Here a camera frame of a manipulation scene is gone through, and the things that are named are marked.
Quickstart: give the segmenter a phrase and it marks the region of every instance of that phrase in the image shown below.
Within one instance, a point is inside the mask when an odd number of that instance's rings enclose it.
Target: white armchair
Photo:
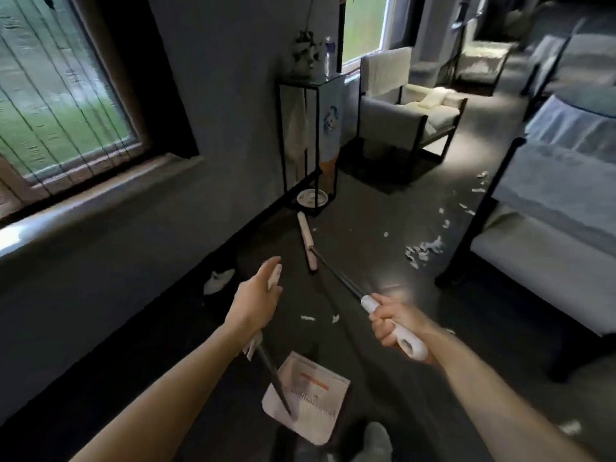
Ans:
[[[474,18],[465,26],[454,81],[492,86],[489,91],[489,95],[492,95],[504,63],[516,44],[475,40],[476,30],[477,19]]]
[[[357,136],[411,153],[447,136],[442,161],[467,99],[449,89],[408,84],[410,61],[408,47],[362,58]],[[393,91],[396,103],[384,98]]]

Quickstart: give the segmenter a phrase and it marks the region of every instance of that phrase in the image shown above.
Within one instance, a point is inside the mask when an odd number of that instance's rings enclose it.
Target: left hand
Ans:
[[[240,284],[235,293],[225,324],[245,334],[247,341],[267,326],[276,310],[282,287],[274,286],[268,290],[267,281],[280,260],[280,256],[268,259],[257,274]]]

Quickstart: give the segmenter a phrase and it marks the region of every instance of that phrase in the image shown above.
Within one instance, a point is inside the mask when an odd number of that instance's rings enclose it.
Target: window frame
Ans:
[[[96,1],[66,1],[96,57],[102,74],[113,90],[114,99],[122,109],[135,140],[126,145],[122,143],[121,148],[113,143],[104,148],[95,148],[82,156],[26,175],[20,175],[8,160],[0,155],[0,196],[6,201],[0,204],[0,226],[7,223],[6,219],[9,219],[10,223],[13,217],[17,217],[16,213],[23,212],[33,204],[35,208],[39,206],[37,203],[44,201],[53,204],[58,201],[55,196],[59,193],[62,193],[62,199],[65,199],[75,193],[65,194],[71,188],[81,192],[86,189],[83,185],[86,182],[91,186],[117,175],[119,171],[111,170],[124,171],[142,162],[140,157],[152,147],[141,106]]]
[[[343,3],[344,8],[341,6],[341,13],[346,14],[346,3],[347,2]],[[342,23],[342,27],[339,28],[339,31],[343,36],[343,38],[339,40],[339,43],[342,46],[342,48],[340,48],[340,51],[339,51],[340,63],[341,63],[341,73],[347,74],[356,69],[359,69],[363,56],[370,55],[372,53],[382,52],[383,50],[389,50],[390,38],[391,38],[391,33],[392,33],[392,24],[394,22],[395,8],[396,8],[396,0],[387,0],[386,5],[385,5],[383,25],[381,28],[381,44],[379,48],[377,48],[376,50],[373,50],[372,52],[364,53],[363,55],[358,56],[357,58],[348,60],[345,63],[342,63],[343,47],[344,47],[344,17],[341,16],[340,22]]]

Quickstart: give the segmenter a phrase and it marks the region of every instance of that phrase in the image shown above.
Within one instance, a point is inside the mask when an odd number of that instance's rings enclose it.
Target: glass pane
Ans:
[[[136,141],[71,6],[50,3],[0,0],[0,153],[21,175]]]
[[[387,0],[347,0],[343,63],[381,47]]]

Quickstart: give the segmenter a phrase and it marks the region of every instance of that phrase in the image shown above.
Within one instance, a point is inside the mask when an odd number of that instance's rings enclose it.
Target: window sill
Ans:
[[[192,159],[182,159],[172,154],[158,156],[49,209],[7,225],[0,230],[0,262],[17,254],[27,245],[117,206],[131,196],[202,161],[201,156]]]

